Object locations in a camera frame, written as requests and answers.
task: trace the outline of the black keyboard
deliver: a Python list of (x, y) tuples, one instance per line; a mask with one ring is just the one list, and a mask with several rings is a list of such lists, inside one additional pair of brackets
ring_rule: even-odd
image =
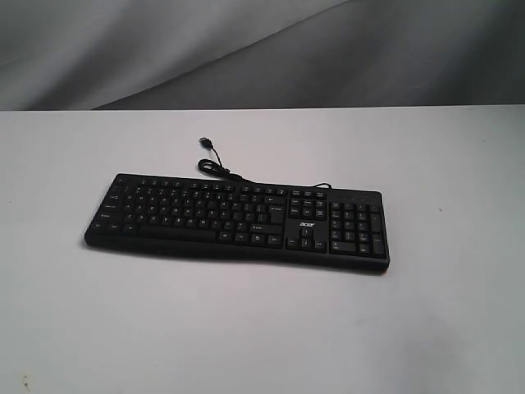
[(89, 245), (219, 259), (386, 270), (381, 193), (119, 174)]

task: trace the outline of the white surface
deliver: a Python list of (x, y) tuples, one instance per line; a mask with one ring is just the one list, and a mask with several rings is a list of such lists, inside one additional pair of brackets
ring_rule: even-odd
[[(525, 391), (525, 106), (0, 113), (0, 392)], [(379, 190), (389, 271), (114, 254), (118, 172)]]

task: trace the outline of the gray backdrop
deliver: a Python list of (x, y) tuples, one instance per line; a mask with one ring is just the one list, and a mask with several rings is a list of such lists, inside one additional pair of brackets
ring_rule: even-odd
[(0, 0), (1, 109), (525, 103), (522, 0)]

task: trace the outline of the black cable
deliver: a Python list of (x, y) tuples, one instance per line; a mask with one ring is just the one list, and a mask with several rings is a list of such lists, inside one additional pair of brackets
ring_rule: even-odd
[[(198, 164), (199, 171), (201, 171), (202, 173), (206, 175), (214, 176), (216, 178), (228, 179), (232, 181), (245, 181), (245, 182), (253, 183), (253, 181), (245, 179), (239, 174), (234, 174), (228, 168), (222, 165), (221, 158), (219, 157), (219, 153), (217, 153), (215, 148), (213, 148), (213, 142), (209, 138), (203, 137), (199, 140), (199, 142), (203, 148), (207, 150), (212, 150), (217, 156), (217, 160), (219, 161), (219, 163), (217, 163), (217, 162), (214, 162), (213, 160), (210, 160), (209, 158), (203, 158), (202, 160), (199, 161), (199, 164)], [(328, 189), (331, 189), (331, 185), (326, 182), (318, 183), (310, 187), (320, 187), (320, 186), (328, 186)]]

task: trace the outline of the space bar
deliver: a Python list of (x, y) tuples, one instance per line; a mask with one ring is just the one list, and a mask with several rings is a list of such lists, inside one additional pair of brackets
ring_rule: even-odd
[(214, 242), (217, 233), (215, 231), (207, 230), (191, 230), (186, 228), (170, 228), (144, 224), (140, 227), (139, 235), (163, 240)]

